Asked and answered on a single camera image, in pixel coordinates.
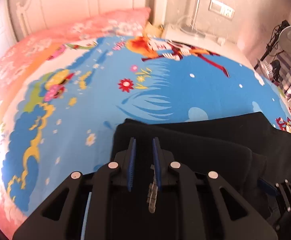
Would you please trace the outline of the black pants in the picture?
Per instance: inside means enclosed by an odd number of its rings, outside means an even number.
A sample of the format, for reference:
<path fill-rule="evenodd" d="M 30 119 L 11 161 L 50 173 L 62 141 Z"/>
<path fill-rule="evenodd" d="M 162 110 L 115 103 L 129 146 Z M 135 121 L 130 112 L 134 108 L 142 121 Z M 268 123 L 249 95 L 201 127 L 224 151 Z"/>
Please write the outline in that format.
<path fill-rule="evenodd" d="M 291 183 L 291 134 L 271 126 L 260 113 L 208 121 L 149 125 L 126 119 L 113 137 L 112 153 L 137 140 L 137 156 L 151 158 L 152 138 L 195 172 L 218 172 L 272 226 L 279 206 L 266 183 Z"/>

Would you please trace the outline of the blue cartoon print blanket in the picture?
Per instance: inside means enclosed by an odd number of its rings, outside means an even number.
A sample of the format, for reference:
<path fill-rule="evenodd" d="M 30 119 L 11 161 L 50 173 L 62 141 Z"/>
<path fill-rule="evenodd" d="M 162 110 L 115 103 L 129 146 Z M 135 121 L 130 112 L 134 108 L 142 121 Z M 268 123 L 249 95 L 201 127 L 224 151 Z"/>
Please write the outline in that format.
<path fill-rule="evenodd" d="M 30 214 L 72 171 L 109 161 L 116 127 L 192 122 L 261 112 L 291 133 L 281 91 L 225 56 L 174 41 L 113 36 L 44 42 L 36 60 L 7 78 L 0 129 L 1 178 Z"/>

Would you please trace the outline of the pink floral bed sheet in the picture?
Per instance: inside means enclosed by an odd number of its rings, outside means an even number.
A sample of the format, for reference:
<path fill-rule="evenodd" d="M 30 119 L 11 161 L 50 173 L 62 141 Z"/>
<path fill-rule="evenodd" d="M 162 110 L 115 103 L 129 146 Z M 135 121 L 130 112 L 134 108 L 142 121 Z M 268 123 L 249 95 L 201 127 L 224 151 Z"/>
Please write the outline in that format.
<path fill-rule="evenodd" d="M 3 157 L 1 148 L 7 139 L 7 125 L 3 122 L 3 115 L 21 88 L 21 79 L 43 61 L 43 56 L 57 44 L 86 41 L 110 34 L 141 34 L 150 12 L 149 7 L 115 10 L 62 24 L 29 35 L 3 54 L 0 58 L 0 164 Z M 0 239 L 11 239 L 25 218 L 8 198 L 0 175 Z"/>

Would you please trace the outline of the white desk lamp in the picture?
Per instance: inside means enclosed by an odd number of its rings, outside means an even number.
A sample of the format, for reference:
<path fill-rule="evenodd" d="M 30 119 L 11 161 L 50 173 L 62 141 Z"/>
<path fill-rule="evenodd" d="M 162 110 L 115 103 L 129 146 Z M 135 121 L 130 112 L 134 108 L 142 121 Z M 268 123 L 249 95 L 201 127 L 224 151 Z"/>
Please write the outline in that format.
<path fill-rule="evenodd" d="M 278 53 L 275 53 L 273 58 L 279 55 L 281 52 L 291 54 L 291 25 L 287 20 L 283 20 L 281 24 L 276 25 L 271 33 L 269 42 L 266 44 L 265 53 L 261 57 L 260 61 L 266 59 L 270 55 L 274 48 L 280 48 Z"/>

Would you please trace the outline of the white bedside table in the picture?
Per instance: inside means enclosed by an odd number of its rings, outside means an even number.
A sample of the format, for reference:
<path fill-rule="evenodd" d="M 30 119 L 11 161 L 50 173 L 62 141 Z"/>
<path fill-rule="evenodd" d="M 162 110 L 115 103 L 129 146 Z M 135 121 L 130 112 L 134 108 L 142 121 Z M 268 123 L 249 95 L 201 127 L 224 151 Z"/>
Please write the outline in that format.
<path fill-rule="evenodd" d="M 206 34 L 203 37 L 200 34 L 188 34 L 181 30 L 181 28 L 174 24 L 168 24 L 163 31 L 162 38 L 186 44 L 192 44 L 198 47 L 238 47 L 236 43 L 231 42 L 228 38 Z"/>

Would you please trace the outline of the white standing fan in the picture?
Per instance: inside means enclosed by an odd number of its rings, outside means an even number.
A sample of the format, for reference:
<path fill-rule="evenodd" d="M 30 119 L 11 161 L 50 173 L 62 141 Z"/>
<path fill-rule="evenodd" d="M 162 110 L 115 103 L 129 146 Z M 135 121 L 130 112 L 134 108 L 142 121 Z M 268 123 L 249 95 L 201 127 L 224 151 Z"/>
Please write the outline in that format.
<path fill-rule="evenodd" d="M 205 38 L 206 34 L 200 31 L 196 25 L 197 14 L 199 10 L 200 0 L 195 0 L 195 7 L 192 13 L 192 16 L 187 16 L 190 19 L 189 23 L 180 24 L 180 31 L 188 34 L 190 36 L 197 36 L 201 38 Z"/>

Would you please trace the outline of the white wooden headboard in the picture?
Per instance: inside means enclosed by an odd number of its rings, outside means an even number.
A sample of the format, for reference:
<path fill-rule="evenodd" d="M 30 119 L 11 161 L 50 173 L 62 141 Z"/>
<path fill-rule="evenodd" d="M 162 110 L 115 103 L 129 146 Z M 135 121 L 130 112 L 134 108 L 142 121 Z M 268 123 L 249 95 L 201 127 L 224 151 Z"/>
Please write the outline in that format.
<path fill-rule="evenodd" d="M 119 9 L 146 6 L 146 0 L 8 0 L 17 40 L 52 27 Z"/>

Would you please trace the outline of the white wall socket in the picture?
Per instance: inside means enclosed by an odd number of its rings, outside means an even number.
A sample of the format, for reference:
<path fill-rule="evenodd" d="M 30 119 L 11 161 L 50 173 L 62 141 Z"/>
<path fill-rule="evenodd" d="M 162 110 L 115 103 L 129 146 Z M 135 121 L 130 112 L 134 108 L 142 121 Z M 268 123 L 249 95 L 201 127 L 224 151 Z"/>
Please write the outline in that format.
<path fill-rule="evenodd" d="M 235 14 L 235 10 L 233 8 L 217 0 L 210 0 L 208 10 L 230 21 L 233 20 Z"/>

